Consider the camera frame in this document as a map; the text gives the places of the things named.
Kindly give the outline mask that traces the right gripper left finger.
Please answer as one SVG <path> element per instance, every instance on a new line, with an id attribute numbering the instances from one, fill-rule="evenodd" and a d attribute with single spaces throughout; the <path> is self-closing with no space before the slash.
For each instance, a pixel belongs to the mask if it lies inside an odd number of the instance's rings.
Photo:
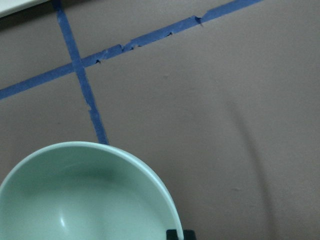
<path id="1" fill-rule="evenodd" d="M 176 229 L 168 229 L 166 231 L 166 240 L 177 240 L 177 230 Z"/>

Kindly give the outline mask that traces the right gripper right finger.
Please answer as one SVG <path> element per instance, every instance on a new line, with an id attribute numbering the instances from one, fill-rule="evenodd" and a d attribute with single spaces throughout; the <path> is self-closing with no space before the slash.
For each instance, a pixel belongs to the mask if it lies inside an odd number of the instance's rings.
<path id="1" fill-rule="evenodd" d="M 183 239 L 184 240 L 196 240 L 195 231 L 191 230 L 191 229 L 184 229 L 183 230 Z"/>

